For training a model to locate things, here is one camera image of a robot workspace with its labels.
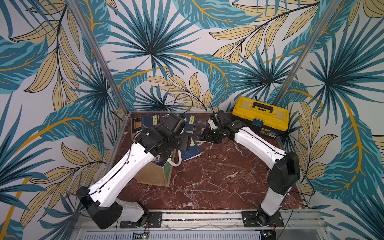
white rope handle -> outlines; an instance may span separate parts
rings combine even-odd
[[[173,161],[171,161],[171,158],[169,158],[168,160],[167,160],[167,162],[169,162],[169,164],[170,165],[172,165],[172,166],[174,166],[174,167],[178,167],[178,166],[180,166],[180,164],[181,164],[181,151],[180,150],[177,150],[177,154],[179,155],[179,162],[176,164],[176,163],[174,163]]]

toolbox lid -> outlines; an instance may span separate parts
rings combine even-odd
[[[232,112],[240,118],[253,121],[255,118],[264,121],[264,125],[286,131],[289,124],[289,111],[268,103],[250,98],[240,97]]]

toolbox handle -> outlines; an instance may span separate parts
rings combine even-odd
[[[273,112],[273,107],[272,106],[268,106],[268,105],[265,105],[265,104],[262,104],[262,103],[258,103],[258,102],[254,102],[252,107],[253,108],[260,107],[260,108],[264,108],[264,109],[269,110],[270,113]]]

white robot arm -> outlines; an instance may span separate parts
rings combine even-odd
[[[271,145],[241,121],[230,122],[225,117],[223,111],[213,114],[211,120],[215,128],[206,129],[202,137],[213,143],[220,143],[222,138],[229,137],[252,151],[271,169],[269,189],[257,210],[258,223],[267,226],[278,213],[286,194],[300,178],[297,156]],[[127,154],[102,179],[89,188],[79,188],[76,195],[101,229],[116,220],[135,222],[138,227],[146,223],[148,210],[144,206],[116,197],[154,156],[160,154],[166,160],[174,149],[188,150],[190,137],[180,134],[185,124],[182,118],[170,114],[163,125],[143,130]]]

black bracket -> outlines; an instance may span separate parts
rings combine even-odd
[[[257,211],[243,211],[241,212],[242,220],[244,227],[272,227],[273,224],[270,224],[268,226],[262,226],[257,223],[258,216],[257,216]],[[280,212],[278,214],[275,214],[273,216],[271,222],[276,223],[276,227],[283,227],[284,222],[283,218],[281,217]]]
[[[150,220],[150,228],[160,228],[163,212],[149,212],[148,221]],[[137,228],[134,222],[121,221],[120,228]]]

